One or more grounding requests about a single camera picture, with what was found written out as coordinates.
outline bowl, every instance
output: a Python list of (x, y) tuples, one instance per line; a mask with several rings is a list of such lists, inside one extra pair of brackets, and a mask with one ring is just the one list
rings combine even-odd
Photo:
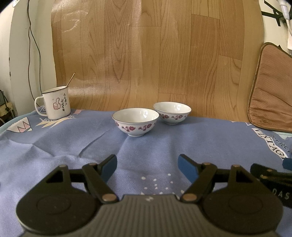
[(158, 102), (153, 107), (159, 113), (163, 122), (170, 125), (184, 121), (192, 111), (189, 106), (177, 102)]
[(122, 109), (112, 115), (118, 128), (131, 137), (141, 137), (156, 124), (159, 114), (152, 109)]

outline bowl rim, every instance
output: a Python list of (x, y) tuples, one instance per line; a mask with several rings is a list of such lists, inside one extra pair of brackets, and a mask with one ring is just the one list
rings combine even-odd
[[(126, 109), (147, 109), (147, 108), (126, 108)], [(115, 113), (117, 113), (117, 112), (119, 112), (119, 111), (122, 111), (122, 110), (126, 110), (126, 109), (120, 109), (120, 110), (114, 112), (114, 113), (112, 114), (112, 119), (115, 120), (115, 121), (117, 121), (117, 122), (120, 122), (120, 123), (126, 123), (126, 124), (149, 123), (149, 122), (152, 122), (152, 121), (155, 121), (155, 120), (158, 120), (158, 119), (159, 119), (159, 113), (158, 113), (157, 111), (153, 110), (153, 109), (147, 109), (147, 110), (151, 110), (151, 111), (157, 113), (157, 118), (156, 118), (156, 119), (153, 119), (153, 120), (145, 121), (145, 122), (133, 122), (133, 123), (129, 123), (129, 122), (123, 122), (123, 121), (120, 121), (120, 120), (117, 120), (117, 119), (114, 118), (114, 114), (115, 114)]]
[(161, 102), (157, 102), (153, 105), (153, 108), (154, 109), (157, 109), (157, 110), (160, 110), (162, 112), (165, 112), (165, 113), (169, 113), (169, 114), (189, 114), (191, 111), (192, 111), (192, 108), (190, 106), (188, 106), (190, 108), (190, 111), (189, 112), (183, 112), (183, 113), (175, 113), (175, 112), (168, 112), (168, 111), (164, 111), (164, 110), (161, 110), (161, 109), (158, 109), (158, 108), (155, 108), (155, 105), (156, 104), (159, 104), (159, 103), (162, 103), (162, 102), (168, 102), (168, 103), (176, 103), (176, 104), (182, 104), (182, 105), (185, 105), (185, 106), (188, 106), (186, 104), (183, 104), (183, 103), (178, 103), (178, 102), (173, 102), (173, 101), (161, 101)]

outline wooden backdrop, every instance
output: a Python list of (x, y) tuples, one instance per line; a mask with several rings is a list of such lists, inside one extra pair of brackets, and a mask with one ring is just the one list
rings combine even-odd
[(192, 115), (248, 121), (263, 43), (258, 0), (56, 0), (57, 85), (73, 108), (186, 103)]

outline thumbs up drawing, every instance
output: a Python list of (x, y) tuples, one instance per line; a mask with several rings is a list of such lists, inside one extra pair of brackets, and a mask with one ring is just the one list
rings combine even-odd
[(61, 108), (61, 104), (59, 103), (59, 101), (60, 101), (60, 98), (57, 98), (56, 102), (53, 103), (54, 110)]

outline mug rim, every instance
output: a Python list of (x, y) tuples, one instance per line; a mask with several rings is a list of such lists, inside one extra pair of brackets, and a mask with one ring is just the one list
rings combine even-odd
[(44, 92), (42, 92), (42, 94), (47, 94), (47, 93), (50, 93), (50, 92), (55, 92), (55, 91), (59, 91), (59, 90), (63, 90), (67, 88), (67, 86), (58, 86), (58, 87), (54, 87), (54, 88), (51, 88), (51, 89), (48, 89), (48, 90), (45, 90)]

